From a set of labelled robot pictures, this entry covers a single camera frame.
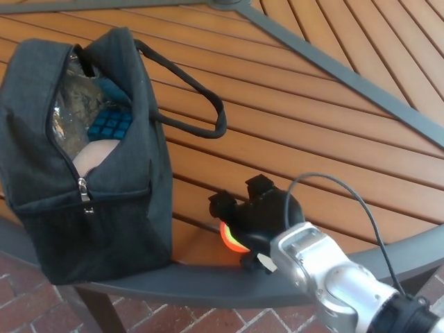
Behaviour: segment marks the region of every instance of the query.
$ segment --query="metal table edge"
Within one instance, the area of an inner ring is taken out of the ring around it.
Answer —
[[[442,239],[444,225],[388,245],[386,249],[399,279],[412,278],[444,263]],[[0,218],[0,252],[38,266],[25,230],[3,218]],[[350,259],[368,268],[378,280],[391,282],[379,248],[351,254]],[[235,267],[172,264],[157,271],[77,287],[193,307],[286,307],[308,303],[308,299],[278,272],[267,275]]]

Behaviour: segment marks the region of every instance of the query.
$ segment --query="zipper pull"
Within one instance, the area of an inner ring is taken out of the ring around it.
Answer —
[[[84,179],[84,178],[78,179],[78,190],[80,191],[80,197],[82,198],[82,201],[84,203],[91,201],[91,198],[89,197],[89,194],[88,194],[88,187],[87,187],[86,179]],[[86,214],[93,214],[94,208],[93,207],[85,208],[85,213]]]
[[[91,198],[88,194],[88,186],[86,179],[79,178],[78,179],[78,190],[80,191],[80,197],[82,198],[82,202],[88,203],[91,201]],[[101,224],[100,219],[94,213],[94,208],[92,206],[85,207],[83,209],[85,211],[85,216],[89,222],[89,226],[92,230],[92,237],[95,240],[97,246],[104,247],[107,244],[106,234]]]

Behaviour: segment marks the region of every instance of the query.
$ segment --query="bag pocket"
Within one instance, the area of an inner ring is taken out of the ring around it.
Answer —
[[[170,263],[165,235],[147,217],[150,199],[146,191],[18,215],[51,283],[106,280]]]

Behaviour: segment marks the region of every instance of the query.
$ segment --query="wooden table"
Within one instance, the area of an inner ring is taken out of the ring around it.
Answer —
[[[252,6],[444,126],[442,1],[254,0]],[[331,174],[355,188],[370,204],[385,242],[393,244],[388,249],[395,269],[412,291],[443,262],[438,242],[444,230],[437,226],[444,216],[444,152],[235,12],[197,5],[4,15],[0,76],[17,44],[27,38],[86,46],[113,26],[128,26],[135,38],[219,94],[229,131],[222,139],[206,140],[164,127],[175,177],[173,258],[180,263],[168,269],[171,274],[181,270],[186,278],[166,278],[173,290],[170,285],[148,292],[147,281],[163,278],[159,271],[84,286],[90,293],[114,288],[127,296],[222,307],[304,302],[292,301],[285,283],[275,293],[253,290],[270,285],[266,278],[274,283],[279,277],[241,271],[239,256],[222,244],[219,222],[208,212],[208,197],[216,190],[243,199],[244,182],[259,173],[281,188],[307,171]],[[162,112],[209,128],[214,115],[205,99],[166,69],[144,61]],[[347,253],[359,253],[353,258],[377,277],[387,278],[371,224],[348,193],[313,178],[298,185],[294,195],[309,221]],[[3,200],[0,216],[19,223]],[[19,229],[2,226],[26,242]],[[209,280],[201,285],[200,294],[191,292],[197,291],[194,286],[187,296],[173,297],[193,285],[187,279],[220,274],[213,285]],[[233,282],[240,292],[223,295]],[[138,289],[134,283],[145,285]],[[210,299],[212,292],[219,300]]]

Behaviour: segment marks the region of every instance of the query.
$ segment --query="black strap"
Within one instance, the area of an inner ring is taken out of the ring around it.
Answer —
[[[214,92],[203,87],[199,82],[194,80],[181,68],[179,68],[178,66],[173,64],[170,60],[166,59],[165,57],[154,51],[152,48],[150,48],[142,41],[135,40],[135,45],[136,48],[139,51],[141,51],[145,57],[167,68],[169,71],[171,71],[180,79],[182,79],[184,82],[191,85],[199,94],[202,94],[208,101],[210,101],[210,103],[214,106],[214,109],[217,112],[217,120],[214,130],[206,130],[204,128],[199,128],[172,118],[168,118],[163,114],[161,114],[158,110],[152,112],[150,117],[156,121],[164,123],[165,125],[174,126],[181,130],[184,130],[185,132],[197,135],[199,137],[204,137],[207,139],[217,139],[218,137],[224,135],[225,132],[227,131],[227,117],[225,115],[225,110],[223,107],[222,100]]]

